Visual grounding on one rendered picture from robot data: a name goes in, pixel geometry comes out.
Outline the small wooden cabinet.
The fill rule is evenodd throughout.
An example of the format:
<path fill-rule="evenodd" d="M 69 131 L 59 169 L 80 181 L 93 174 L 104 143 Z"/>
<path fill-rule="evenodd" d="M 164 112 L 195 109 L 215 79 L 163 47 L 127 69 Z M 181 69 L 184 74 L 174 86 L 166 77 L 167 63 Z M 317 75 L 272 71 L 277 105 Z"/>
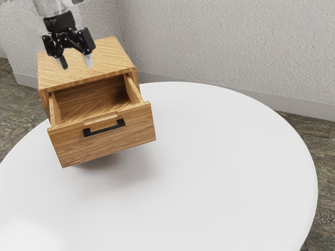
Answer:
<path fill-rule="evenodd" d="M 137 69 L 116 37 L 96 39 L 93 66 L 88 68 L 84 56 L 75 49 L 65 49 L 68 68 L 63 70 L 46 52 L 37 53 L 38 94 L 50 118 L 48 93 L 128 73 L 139 87 Z"/>

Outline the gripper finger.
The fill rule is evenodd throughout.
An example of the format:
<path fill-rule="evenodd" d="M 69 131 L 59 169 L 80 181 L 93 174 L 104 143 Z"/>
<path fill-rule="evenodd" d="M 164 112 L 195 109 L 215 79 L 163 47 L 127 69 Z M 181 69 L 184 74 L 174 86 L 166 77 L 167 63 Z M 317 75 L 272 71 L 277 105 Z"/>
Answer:
<path fill-rule="evenodd" d="M 56 59 L 63 70 L 68 68 L 68 64 L 63 55 L 65 48 L 69 47 L 68 32 L 49 32 L 42 36 L 47 54 Z"/>
<path fill-rule="evenodd" d="M 80 30 L 68 30 L 68 40 L 70 48 L 79 51 L 83 57 L 88 68 L 93 66 L 93 50 L 96 48 L 95 42 L 87 27 Z"/>

